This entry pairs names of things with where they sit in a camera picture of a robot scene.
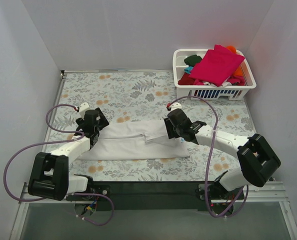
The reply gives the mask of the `white t shirt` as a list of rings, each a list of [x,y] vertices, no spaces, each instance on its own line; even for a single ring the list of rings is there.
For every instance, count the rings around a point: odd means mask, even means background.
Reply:
[[[83,153],[84,161],[124,161],[189,157],[186,143],[169,139],[163,120],[110,124],[99,133],[95,146]]]

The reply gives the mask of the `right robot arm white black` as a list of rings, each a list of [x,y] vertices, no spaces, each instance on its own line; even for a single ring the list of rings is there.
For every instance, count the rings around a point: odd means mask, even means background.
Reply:
[[[222,173],[207,188],[217,198],[226,199],[233,191],[246,185],[261,188],[281,166],[280,159],[260,134],[241,136],[214,130],[205,122],[192,122],[179,108],[171,111],[164,123],[169,139],[182,138],[186,142],[209,146],[238,159],[238,168]]]

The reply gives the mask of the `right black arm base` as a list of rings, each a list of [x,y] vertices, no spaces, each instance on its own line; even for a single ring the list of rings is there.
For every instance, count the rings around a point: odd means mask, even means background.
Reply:
[[[240,187],[233,191],[226,191],[210,183],[207,186],[207,190],[205,190],[205,185],[199,184],[195,190],[195,195],[199,200],[204,201],[205,204],[208,203],[209,210],[212,214],[218,216],[224,213],[222,217],[226,218],[234,215],[235,207],[233,203],[237,200],[246,201],[247,195],[243,191],[240,193],[241,189]]]

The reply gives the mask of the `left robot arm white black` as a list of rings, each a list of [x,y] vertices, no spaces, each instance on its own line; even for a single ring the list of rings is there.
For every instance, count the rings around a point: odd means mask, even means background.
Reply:
[[[69,166],[95,146],[100,131],[109,122],[100,108],[81,106],[79,112],[76,130],[81,131],[84,136],[75,133],[71,142],[35,156],[27,188],[30,195],[57,201],[75,193],[84,200],[90,200],[94,196],[93,179],[86,175],[69,176]]]

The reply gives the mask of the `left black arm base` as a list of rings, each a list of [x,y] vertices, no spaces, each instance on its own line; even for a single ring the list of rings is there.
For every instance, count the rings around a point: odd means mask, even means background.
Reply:
[[[95,185],[91,185],[88,186],[85,193],[88,194],[101,194],[104,196],[109,197],[111,194],[111,186],[110,185],[104,185],[104,184],[95,184]],[[99,197],[98,196],[93,196],[93,195],[87,195],[87,196],[83,196],[82,199],[83,200],[87,200],[87,201],[94,201],[97,200]]]

